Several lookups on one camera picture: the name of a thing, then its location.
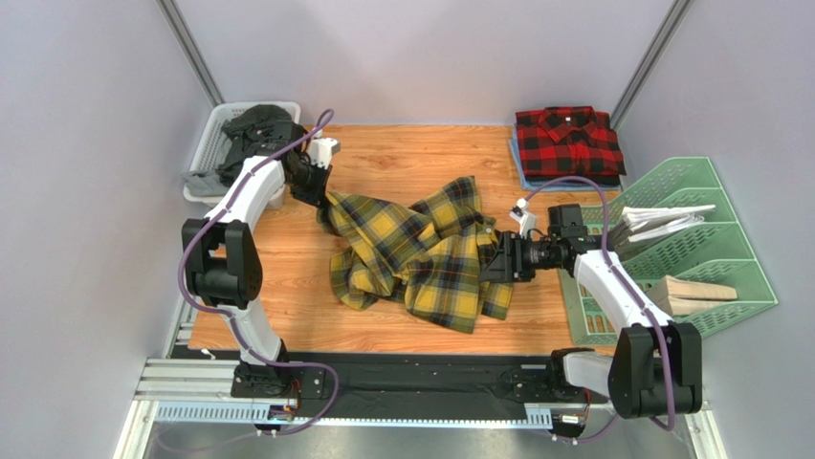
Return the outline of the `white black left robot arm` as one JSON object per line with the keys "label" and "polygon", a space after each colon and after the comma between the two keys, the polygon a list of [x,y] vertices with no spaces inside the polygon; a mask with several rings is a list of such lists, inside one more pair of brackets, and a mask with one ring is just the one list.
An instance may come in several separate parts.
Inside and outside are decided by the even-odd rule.
{"label": "white black left robot arm", "polygon": [[337,140],[322,135],[329,119],[325,113],[302,138],[245,160],[215,208],[202,219],[187,220],[182,228],[180,290],[193,308],[223,318],[238,342],[231,393],[239,398],[285,397],[297,386],[295,365],[259,297],[263,268],[253,231],[271,198],[284,187],[304,204],[326,207],[331,160],[341,149]]}

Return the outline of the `yellow black plaid shirt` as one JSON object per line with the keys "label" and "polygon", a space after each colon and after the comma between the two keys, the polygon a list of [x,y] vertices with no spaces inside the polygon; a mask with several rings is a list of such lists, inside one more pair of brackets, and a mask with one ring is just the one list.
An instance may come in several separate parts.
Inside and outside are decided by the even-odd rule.
{"label": "yellow black plaid shirt", "polygon": [[410,206],[329,191],[317,221],[344,241],[329,261],[334,296],[363,311],[380,300],[414,317],[470,334],[479,317],[508,316],[513,288],[480,280],[498,249],[495,218],[476,180],[459,177]]}

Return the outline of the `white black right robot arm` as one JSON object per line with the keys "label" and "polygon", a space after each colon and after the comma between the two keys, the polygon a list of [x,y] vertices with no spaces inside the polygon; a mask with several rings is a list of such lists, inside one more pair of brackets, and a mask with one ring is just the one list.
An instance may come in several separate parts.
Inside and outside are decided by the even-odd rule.
{"label": "white black right robot arm", "polygon": [[496,254],[479,279],[491,284],[529,282],[537,272],[559,270],[584,287],[609,319],[617,341],[612,356],[587,348],[553,354],[560,385],[607,397],[624,419],[666,419],[698,412],[703,405],[702,337],[678,323],[636,284],[612,251],[607,233],[589,232],[578,205],[549,210],[540,238],[537,217],[524,198],[510,211],[518,231],[504,231]]}

